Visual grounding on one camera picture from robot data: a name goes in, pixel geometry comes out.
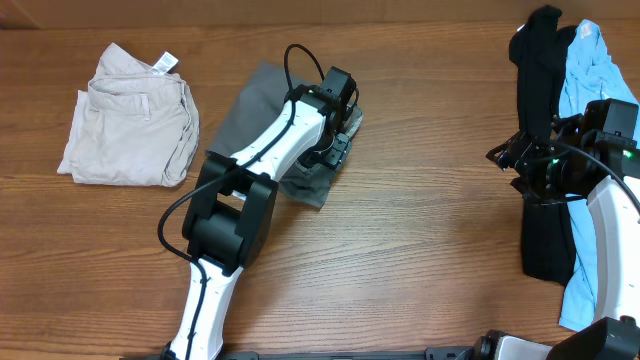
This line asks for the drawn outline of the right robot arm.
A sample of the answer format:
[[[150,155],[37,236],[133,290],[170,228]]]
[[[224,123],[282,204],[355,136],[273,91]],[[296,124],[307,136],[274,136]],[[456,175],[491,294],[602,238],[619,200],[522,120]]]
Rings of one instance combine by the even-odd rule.
[[[554,120],[554,137],[519,131],[490,150],[524,198],[586,199],[594,223],[598,294],[591,325],[548,346],[494,331],[472,359],[636,359],[639,356],[639,150],[632,136],[639,107],[596,100],[584,113]]]

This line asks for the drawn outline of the grey shorts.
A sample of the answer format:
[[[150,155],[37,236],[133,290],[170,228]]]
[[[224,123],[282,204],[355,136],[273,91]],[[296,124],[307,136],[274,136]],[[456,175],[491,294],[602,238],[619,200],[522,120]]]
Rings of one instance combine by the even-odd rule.
[[[229,157],[254,142],[282,112],[287,91],[284,70],[261,63],[241,89],[206,153]],[[321,160],[338,134],[352,141],[363,118],[362,110],[357,108],[354,114],[346,112],[343,122],[332,132],[323,129],[319,143],[310,153],[298,157],[279,180],[279,191],[293,201],[322,208],[340,168],[332,168]]]

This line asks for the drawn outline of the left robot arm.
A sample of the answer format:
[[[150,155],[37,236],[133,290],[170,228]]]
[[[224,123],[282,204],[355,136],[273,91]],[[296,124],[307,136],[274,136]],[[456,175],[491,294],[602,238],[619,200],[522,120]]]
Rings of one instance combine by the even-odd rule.
[[[358,90],[352,76],[331,68],[318,85],[291,86],[275,121],[231,156],[211,153],[188,206],[182,235],[191,279],[179,330],[163,359],[215,359],[241,273],[267,240],[279,182],[291,171],[298,184],[336,175],[351,150],[350,117]]]

